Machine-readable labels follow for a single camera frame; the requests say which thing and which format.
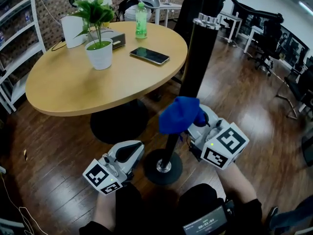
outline silver clamp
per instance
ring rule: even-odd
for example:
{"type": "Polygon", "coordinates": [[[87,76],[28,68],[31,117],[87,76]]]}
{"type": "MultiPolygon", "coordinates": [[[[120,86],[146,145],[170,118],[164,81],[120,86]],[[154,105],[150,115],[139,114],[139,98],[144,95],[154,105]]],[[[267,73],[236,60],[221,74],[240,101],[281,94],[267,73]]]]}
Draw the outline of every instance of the silver clamp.
{"type": "Polygon", "coordinates": [[[202,13],[199,13],[198,18],[194,19],[194,23],[202,27],[214,30],[219,30],[221,27],[218,18],[212,18],[202,13]]]}

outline white pot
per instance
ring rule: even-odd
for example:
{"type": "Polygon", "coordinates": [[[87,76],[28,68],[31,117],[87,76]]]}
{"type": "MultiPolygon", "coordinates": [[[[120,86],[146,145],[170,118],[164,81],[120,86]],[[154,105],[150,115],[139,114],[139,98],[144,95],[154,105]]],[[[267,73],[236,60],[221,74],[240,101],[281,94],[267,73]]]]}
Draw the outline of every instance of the white pot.
{"type": "Polygon", "coordinates": [[[91,45],[93,45],[95,42],[98,43],[99,40],[91,41],[89,44],[86,45],[85,50],[87,52],[87,55],[90,59],[90,62],[92,63],[93,67],[96,70],[104,70],[111,66],[112,64],[112,58],[113,58],[113,45],[112,45],[112,39],[110,38],[104,38],[101,39],[102,42],[110,42],[108,46],[105,46],[101,49],[95,49],[95,50],[87,50],[87,48],[91,45]]]}

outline ceiling light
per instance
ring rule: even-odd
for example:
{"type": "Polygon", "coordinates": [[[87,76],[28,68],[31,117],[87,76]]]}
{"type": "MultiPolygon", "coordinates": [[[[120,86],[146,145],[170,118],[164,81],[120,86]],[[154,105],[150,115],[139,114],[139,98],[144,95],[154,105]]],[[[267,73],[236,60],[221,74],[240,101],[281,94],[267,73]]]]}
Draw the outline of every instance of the ceiling light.
{"type": "Polygon", "coordinates": [[[307,7],[303,2],[299,1],[299,4],[302,8],[304,8],[307,12],[309,12],[311,14],[311,16],[313,16],[313,11],[307,7]]]}

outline black pole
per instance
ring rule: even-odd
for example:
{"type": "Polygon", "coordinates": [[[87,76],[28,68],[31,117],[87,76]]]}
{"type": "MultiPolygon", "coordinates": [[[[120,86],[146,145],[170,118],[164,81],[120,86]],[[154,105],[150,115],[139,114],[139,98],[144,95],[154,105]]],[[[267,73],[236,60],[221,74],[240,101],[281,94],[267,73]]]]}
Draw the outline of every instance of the black pole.
{"type": "MultiPolygon", "coordinates": [[[[222,0],[203,0],[201,13],[217,17],[222,0]]],[[[197,97],[204,74],[210,61],[218,30],[209,29],[194,24],[188,54],[185,62],[185,71],[180,96],[197,97]]],[[[170,134],[166,143],[165,156],[162,159],[162,168],[166,168],[174,152],[179,135],[170,134]]]]}

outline black smartphone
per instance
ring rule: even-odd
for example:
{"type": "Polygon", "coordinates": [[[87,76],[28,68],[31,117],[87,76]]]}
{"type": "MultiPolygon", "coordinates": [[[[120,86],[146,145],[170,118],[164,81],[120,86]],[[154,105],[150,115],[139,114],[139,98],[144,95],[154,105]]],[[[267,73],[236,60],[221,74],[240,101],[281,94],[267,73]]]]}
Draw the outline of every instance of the black smartphone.
{"type": "Polygon", "coordinates": [[[170,60],[169,56],[143,47],[134,49],[133,51],[131,51],[130,55],[147,60],[157,65],[163,65],[166,61],[170,60]]]}

